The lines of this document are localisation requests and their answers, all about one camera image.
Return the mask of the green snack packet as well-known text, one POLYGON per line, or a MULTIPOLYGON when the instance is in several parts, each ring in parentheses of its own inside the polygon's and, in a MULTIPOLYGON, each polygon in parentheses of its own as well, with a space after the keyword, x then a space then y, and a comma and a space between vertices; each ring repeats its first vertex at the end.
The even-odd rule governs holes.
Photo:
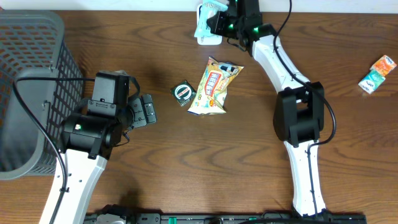
POLYGON ((212 36, 213 34, 211 33, 211 28, 207 24, 207 20, 213 17, 218 11, 226 11, 227 9, 227 1, 203 0, 194 37, 199 38, 212 36))

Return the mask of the dark green Zam-Buk box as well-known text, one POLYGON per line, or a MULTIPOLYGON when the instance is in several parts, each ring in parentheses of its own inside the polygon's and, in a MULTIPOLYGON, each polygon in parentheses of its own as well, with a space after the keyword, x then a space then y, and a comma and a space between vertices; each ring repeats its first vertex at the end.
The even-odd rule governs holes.
POLYGON ((180 106, 185 106, 196 96, 195 89, 186 80, 180 82, 178 85, 170 90, 171 95, 176 99, 180 106))

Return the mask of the large orange white snack bag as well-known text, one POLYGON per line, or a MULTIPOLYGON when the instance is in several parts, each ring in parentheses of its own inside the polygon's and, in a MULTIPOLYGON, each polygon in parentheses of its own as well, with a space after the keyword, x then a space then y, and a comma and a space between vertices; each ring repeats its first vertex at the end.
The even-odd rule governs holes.
POLYGON ((188 112, 195 115, 225 114, 223 106, 228 94, 228 85, 243 68, 233 63, 219 62, 209 56, 197 94, 188 112))

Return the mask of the teal white packet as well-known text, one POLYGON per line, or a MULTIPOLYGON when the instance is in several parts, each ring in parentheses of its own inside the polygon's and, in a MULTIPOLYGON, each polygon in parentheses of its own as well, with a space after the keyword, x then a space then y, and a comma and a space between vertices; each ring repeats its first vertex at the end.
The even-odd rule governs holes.
POLYGON ((385 77, 375 70, 371 70, 359 83, 366 93, 372 94, 385 81, 385 77))

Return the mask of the orange red snack packet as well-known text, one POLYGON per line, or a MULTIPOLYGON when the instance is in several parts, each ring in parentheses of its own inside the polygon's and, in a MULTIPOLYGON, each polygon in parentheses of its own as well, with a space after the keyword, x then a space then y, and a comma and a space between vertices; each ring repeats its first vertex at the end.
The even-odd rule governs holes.
POLYGON ((387 76, 397 64, 387 55, 383 55, 379 60, 372 64, 370 70, 374 70, 382 76, 387 76))

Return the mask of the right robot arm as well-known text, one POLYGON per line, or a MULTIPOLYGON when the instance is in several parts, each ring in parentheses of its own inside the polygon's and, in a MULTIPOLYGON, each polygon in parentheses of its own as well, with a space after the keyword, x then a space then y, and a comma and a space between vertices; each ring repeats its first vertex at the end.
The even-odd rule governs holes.
POLYGON ((317 164, 323 86, 298 71, 282 47, 280 32, 262 21, 258 1, 230 1, 226 11, 218 11, 206 23, 212 34, 238 40, 237 47, 269 77, 277 92, 274 130, 287 149, 292 171, 292 206, 300 217, 317 217, 326 208, 317 164))

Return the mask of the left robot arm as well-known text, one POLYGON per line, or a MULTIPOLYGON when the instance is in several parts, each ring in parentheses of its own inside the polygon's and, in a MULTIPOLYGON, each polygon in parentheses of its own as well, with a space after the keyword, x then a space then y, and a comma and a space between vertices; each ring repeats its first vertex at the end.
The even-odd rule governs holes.
POLYGON ((41 223, 83 223, 95 186, 113 148, 133 129, 154 124, 157 116, 152 97, 137 90, 136 79, 124 70, 96 74, 87 112, 72 112, 61 123, 61 161, 46 201, 41 223))

